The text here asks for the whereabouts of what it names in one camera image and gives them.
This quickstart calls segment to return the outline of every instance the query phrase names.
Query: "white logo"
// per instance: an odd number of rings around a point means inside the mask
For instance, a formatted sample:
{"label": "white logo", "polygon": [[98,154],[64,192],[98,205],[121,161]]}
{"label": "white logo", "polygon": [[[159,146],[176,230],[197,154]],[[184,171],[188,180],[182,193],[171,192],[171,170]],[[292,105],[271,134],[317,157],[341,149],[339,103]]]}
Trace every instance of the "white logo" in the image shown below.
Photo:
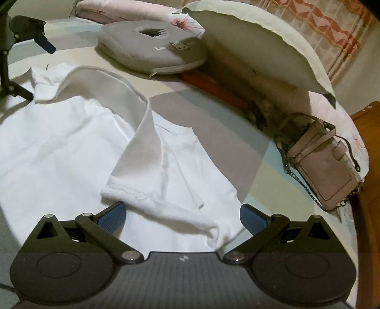
{"label": "white logo", "polygon": [[182,262],[186,262],[186,261],[190,260],[190,258],[188,256],[184,255],[184,256],[181,256],[179,258],[179,260],[182,261]]}

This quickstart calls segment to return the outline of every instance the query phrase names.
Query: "mattress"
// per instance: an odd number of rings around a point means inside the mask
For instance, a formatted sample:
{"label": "mattress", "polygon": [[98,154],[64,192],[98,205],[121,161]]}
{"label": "mattress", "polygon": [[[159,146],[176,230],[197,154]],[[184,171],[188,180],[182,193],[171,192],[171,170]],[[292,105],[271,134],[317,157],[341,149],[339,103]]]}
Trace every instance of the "mattress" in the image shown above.
{"label": "mattress", "polygon": [[[214,164],[237,189],[242,203],[249,203],[268,215],[282,213],[294,221],[306,221],[315,213],[322,215],[358,267],[351,206],[333,214],[323,212],[303,187],[284,173],[270,128],[267,132],[259,131],[238,110],[175,76],[148,78],[100,55],[94,46],[101,27],[79,18],[48,22],[45,33],[56,46],[56,53],[47,54],[33,41],[20,43],[9,54],[9,74],[13,78],[30,67],[46,68],[66,62],[96,65],[122,75],[150,98],[152,108],[161,116],[193,128]],[[9,266],[21,244],[14,240],[1,211],[0,231],[0,283],[10,285]],[[248,231],[243,231],[221,251],[231,250],[250,236]],[[357,281],[348,298],[353,307],[356,296]],[[1,308],[11,308],[16,302],[17,297],[0,289]]]}

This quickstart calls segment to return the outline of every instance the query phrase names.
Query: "blue gripper pad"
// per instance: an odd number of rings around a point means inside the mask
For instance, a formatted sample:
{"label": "blue gripper pad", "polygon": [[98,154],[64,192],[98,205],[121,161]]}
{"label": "blue gripper pad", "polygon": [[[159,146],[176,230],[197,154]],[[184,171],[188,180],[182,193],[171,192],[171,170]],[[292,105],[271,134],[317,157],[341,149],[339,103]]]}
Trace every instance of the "blue gripper pad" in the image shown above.
{"label": "blue gripper pad", "polygon": [[240,208],[240,221],[253,236],[268,226],[265,218],[260,217],[244,205]]}
{"label": "blue gripper pad", "polygon": [[106,213],[98,220],[98,225],[108,233],[113,234],[125,222],[127,216],[127,207],[124,203]]}

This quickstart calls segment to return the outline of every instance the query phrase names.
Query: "black cable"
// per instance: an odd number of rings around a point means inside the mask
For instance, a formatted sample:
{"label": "black cable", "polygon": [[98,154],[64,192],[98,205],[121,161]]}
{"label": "black cable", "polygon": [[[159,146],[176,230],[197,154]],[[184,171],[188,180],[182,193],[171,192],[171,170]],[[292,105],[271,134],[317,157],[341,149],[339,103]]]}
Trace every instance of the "black cable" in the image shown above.
{"label": "black cable", "polygon": [[15,288],[10,287],[9,285],[6,285],[6,284],[3,284],[3,283],[0,283],[0,288],[3,289],[3,290],[6,290],[6,291],[8,291],[8,292],[12,292],[12,293],[15,293],[15,294],[16,294],[16,290],[15,290]]}

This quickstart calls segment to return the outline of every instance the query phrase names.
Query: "white shirt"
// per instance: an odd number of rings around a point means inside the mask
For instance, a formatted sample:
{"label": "white shirt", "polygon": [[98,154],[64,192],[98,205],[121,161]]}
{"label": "white shirt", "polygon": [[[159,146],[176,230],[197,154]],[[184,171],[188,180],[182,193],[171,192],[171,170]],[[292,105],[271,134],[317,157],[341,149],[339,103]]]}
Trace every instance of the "white shirt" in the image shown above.
{"label": "white shirt", "polygon": [[61,64],[21,78],[35,100],[0,125],[0,206],[22,244],[40,218],[129,204],[120,239],[142,252],[207,252],[242,230],[233,185],[191,128],[125,79]]}

